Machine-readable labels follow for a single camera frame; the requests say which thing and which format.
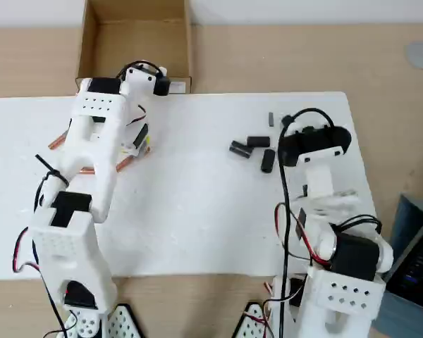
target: white wall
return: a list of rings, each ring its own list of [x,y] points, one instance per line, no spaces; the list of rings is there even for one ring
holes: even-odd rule
[[[192,19],[200,24],[423,22],[423,0],[190,0],[190,3]],[[79,25],[82,8],[83,0],[0,0],[0,26]]]

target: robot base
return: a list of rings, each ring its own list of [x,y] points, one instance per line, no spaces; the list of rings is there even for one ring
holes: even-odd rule
[[[105,325],[99,321],[87,319],[81,311],[74,311],[74,313],[78,321],[67,331],[69,338],[145,338],[128,304],[117,305]],[[70,315],[64,327],[69,328],[74,324],[75,317]],[[64,338],[64,334],[60,332],[56,338]]]
[[[249,303],[246,306],[245,312],[250,315],[263,319],[262,317],[262,307],[257,303]],[[232,335],[232,338],[263,338],[264,325],[257,323],[255,320],[242,315],[238,326],[235,328],[235,332]]]

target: wooden table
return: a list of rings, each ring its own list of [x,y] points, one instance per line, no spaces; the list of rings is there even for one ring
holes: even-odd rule
[[[0,96],[73,94],[79,38],[76,28],[0,29]],[[423,25],[195,27],[193,90],[345,92],[388,236],[399,193],[423,198],[423,70],[405,59],[412,41],[423,41]],[[117,283],[148,337],[230,337],[245,304],[266,297],[267,279]],[[0,282],[0,337],[41,337],[54,328],[40,281]]]

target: cardboard box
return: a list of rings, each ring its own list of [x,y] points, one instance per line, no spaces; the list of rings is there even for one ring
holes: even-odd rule
[[[188,0],[87,0],[75,81],[148,60],[167,68],[172,93],[189,93],[190,35]]]

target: white styrofoam sheet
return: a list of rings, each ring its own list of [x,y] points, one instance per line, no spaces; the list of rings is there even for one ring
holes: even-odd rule
[[[0,280],[38,277],[30,269],[11,271],[13,246],[29,224],[35,190],[55,163],[47,144],[68,126],[71,97],[0,99]],[[260,170],[255,149],[247,160],[228,151],[232,140],[272,136],[279,120],[305,107],[325,110],[348,128],[352,144],[333,162],[336,190],[356,189],[361,211],[374,213],[353,121],[343,93],[196,94],[162,98],[149,107],[152,152],[118,176],[109,218],[96,225],[100,248],[119,276],[203,273],[275,275],[282,248],[274,232],[273,209],[282,199],[277,163]],[[268,112],[276,126],[268,126]],[[315,114],[304,120],[317,119]],[[303,177],[288,170],[290,195]],[[94,177],[75,178],[69,190],[92,192]],[[31,259],[30,238],[21,260]]]

